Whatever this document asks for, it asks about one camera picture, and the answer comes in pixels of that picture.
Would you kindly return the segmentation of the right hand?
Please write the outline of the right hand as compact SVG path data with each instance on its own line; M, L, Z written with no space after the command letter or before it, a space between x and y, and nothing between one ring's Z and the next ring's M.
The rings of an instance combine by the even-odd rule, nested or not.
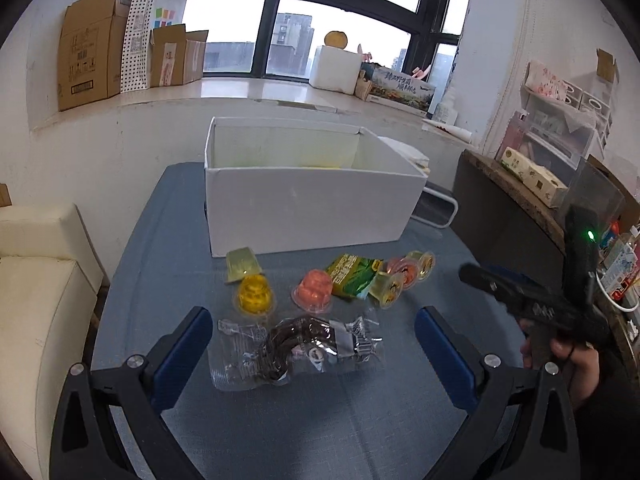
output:
M521 345L523 366L536 370L534 352L530 336L536 325L525 318L518 319L518 326L525 335ZM565 363L563 377L573 408L578 408L597 389L600 378L599 353L595 348L584 344L571 344L556 338L549 339L549 349L560 361Z

